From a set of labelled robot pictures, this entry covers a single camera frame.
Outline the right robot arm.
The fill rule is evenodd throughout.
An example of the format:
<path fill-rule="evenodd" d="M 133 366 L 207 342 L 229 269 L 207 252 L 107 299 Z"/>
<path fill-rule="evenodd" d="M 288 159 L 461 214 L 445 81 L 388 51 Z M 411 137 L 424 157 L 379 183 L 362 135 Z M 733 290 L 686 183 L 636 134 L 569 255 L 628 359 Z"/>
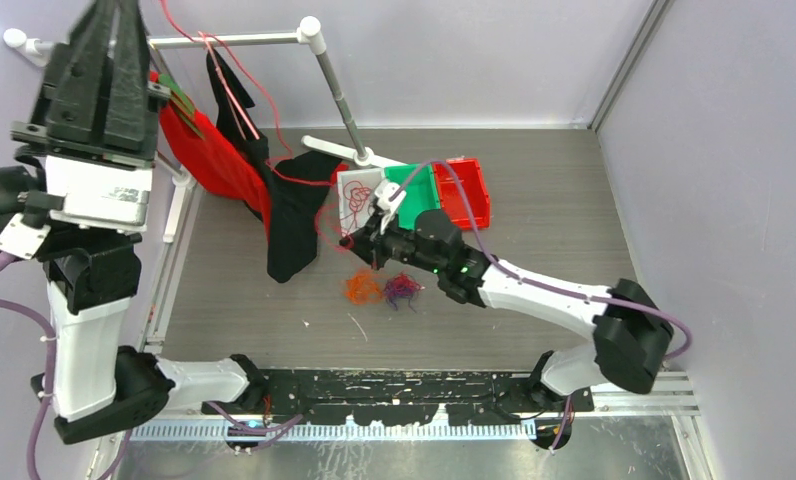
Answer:
<path fill-rule="evenodd" d="M 538 361 L 528 387 L 539 409 L 554 410 L 569 394 L 603 383 L 651 392 L 674 329 L 637 282 L 585 285 L 518 268 L 466 243 L 442 210 L 421 213 L 411 229 L 395 220 L 383 226 L 383 217 L 373 214 L 341 239 L 341 247 L 374 269 L 394 260 L 431 272 L 457 303 L 519 312 L 584 338 L 584 344 Z"/>

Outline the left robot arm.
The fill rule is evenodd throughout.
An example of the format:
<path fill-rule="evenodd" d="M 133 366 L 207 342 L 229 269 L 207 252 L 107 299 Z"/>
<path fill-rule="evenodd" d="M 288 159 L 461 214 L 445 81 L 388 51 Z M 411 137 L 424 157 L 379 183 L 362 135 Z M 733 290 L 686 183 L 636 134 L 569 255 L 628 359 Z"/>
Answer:
<path fill-rule="evenodd" d="M 31 118 L 0 168 L 0 271 L 41 263 L 46 369 L 32 385 L 66 444 L 135 428 L 165 410 L 251 413 L 267 383 L 246 356 L 177 362 L 119 341 L 138 292 L 169 90 L 150 78 L 135 1 L 94 1 L 54 45 Z"/>

